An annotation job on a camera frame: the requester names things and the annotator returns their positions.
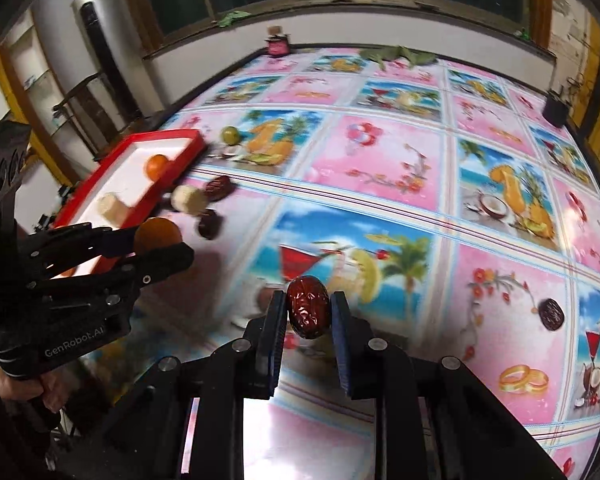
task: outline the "window frame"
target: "window frame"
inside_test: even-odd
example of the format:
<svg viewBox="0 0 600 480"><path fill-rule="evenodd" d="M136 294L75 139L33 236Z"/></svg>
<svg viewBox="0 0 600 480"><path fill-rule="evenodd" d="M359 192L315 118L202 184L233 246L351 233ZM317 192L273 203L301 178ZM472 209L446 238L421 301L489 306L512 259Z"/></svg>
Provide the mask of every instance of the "window frame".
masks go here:
<svg viewBox="0 0 600 480"><path fill-rule="evenodd" d="M186 25L169 34L164 34L160 30L157 17L154 13L151 0L126 0L128 3L131 17L136 25L136 30L140 36L142 48L145 53L150 55L157 50L177 43L189 36L194 36L204 30L212 29L220 19L220 13L213 8L211 0L204 0L207 17L196 23ZM252 14L261 14L266 12L275 12L277 10L292 10L299 7L310 7L311 5L323 5L333 0L264 0L254 4L247 4L241 7L235 7L231 10L244 10ZM351 5L392 5L401 6L408 9L417 9L423 7L435 7L444 14L449 14L471 22L481 23L491 28L496 28L503 32L513 34L521 28L528 29L529 24L529 0L522 0L522 22L514 22L498 14L493 14L487 10L478 7L469 6L453 0L351 0L344 4Z"/></svg>

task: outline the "red date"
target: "red date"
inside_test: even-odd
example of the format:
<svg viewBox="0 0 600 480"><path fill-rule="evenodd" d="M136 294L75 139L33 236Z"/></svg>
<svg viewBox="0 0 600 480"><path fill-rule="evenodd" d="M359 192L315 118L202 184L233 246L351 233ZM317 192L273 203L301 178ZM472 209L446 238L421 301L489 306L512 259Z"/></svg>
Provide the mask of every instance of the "red date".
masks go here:
<svg viewBox="0 0 600 480"><path fill-rule="evenodd" d="M331 326L329 294L314 276L300 276L289 283L286 309L291 326L303 339L316 339Z"/></svg>

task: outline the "banana slice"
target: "banana slice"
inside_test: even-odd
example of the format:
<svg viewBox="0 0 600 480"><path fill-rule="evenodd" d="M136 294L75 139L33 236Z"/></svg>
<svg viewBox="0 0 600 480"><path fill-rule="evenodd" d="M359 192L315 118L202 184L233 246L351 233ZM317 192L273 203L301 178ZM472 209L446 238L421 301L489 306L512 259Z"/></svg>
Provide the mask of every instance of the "banana slice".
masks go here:
<svg viewBox="0 0 600 480"><path fill-rule="evenodd" d="M98 213L113 227L121 228L130 208L115 193L104 194L98 200Z"/></svg>
<svg viewBox="0 0 600 480"><path fill-rule="evenodd" d="M209 201L201 189L184 185L171 193L171 205L176 211L198 216L209 205Z"/></svg>

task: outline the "black pot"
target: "black pot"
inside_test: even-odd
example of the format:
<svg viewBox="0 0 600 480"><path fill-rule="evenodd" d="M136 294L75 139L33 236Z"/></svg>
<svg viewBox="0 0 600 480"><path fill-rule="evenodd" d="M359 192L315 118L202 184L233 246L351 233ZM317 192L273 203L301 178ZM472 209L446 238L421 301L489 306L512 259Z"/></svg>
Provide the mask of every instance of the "black pot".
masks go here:
<svg viewBox="0 0 600 480"><path fill-rule="evenodd" d="M567 122L569 109L569 104L563 102L557 92L549 90L546 102L544 103L544 109L542 110L542 117L552 126L561 128Z"/></svg>

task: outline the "screw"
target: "screw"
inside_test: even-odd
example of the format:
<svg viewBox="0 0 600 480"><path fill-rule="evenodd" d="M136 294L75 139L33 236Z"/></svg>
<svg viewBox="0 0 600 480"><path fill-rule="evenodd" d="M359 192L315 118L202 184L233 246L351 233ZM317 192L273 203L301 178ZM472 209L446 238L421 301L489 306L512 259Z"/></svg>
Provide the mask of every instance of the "screw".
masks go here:
<svg viewBox="0 0 600 480"><path fill-rule="evenodd" d="M231 348L233 348L236 352L246 352L249 348L251 348L251 342L248 339L236 339L231 344Z"/></svg>
<svg viewBox="0 0 600 480"><path fill-rule="evenodd" d="M118 303L120 303L120 296L117 294L111 294L110 296L107 296L107 299L105 300L105 302L109 305L116 305Z"/></svg>
<svg viewBox="0 0 600 480"><path fill-rule="evenodd" d="M389 346L384 339L380 339L379 337L370 339L367 344L369 345L369 348L376 351L386 350L386 348Z"/></svg>
<svg viewBox="0 0 600 480"><path fill-rule="evenodd" d="M179 361L175 357L163 357L158 361L158 370L161 372L170 372L176 366L178 366Z"/></svg>
<svg viewBox="0 0 600 480"><path fill-rule="evenodd" d="M460 367L460 361L458 358L451 355L443 357L441 362L443 367L445 367L447 370L458 370Z"/></svg>

